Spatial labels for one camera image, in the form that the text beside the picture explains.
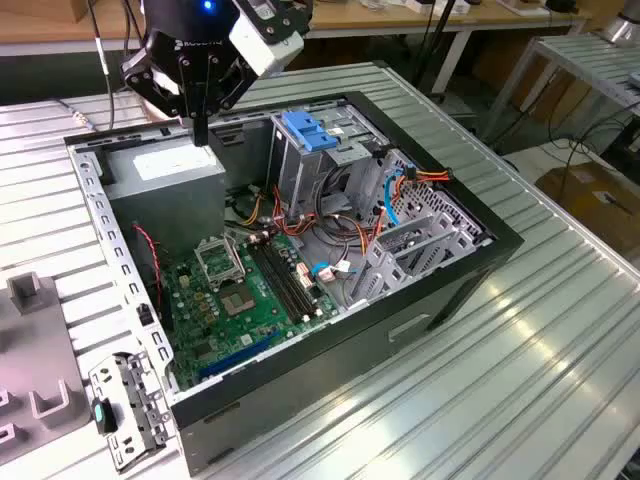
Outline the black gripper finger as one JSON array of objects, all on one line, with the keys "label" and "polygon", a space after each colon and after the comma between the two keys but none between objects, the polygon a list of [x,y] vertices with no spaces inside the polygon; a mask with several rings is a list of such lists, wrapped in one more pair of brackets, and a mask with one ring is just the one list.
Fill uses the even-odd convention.
[{"label": "black gripper finger", "polygon": [[177,117],[201,145],[201,102],[192,78],[192,63],[175,50],[140,49],[121,65],[125,84],[169,117]]},{"label": "black gripper finger", "polygon": [[211,117],[230,110],[257,79],[257,74],[241,56],[229,62],[210,55],[205,79],[204,100],[200,120],[200,145],[208,144],[208,125]]}]

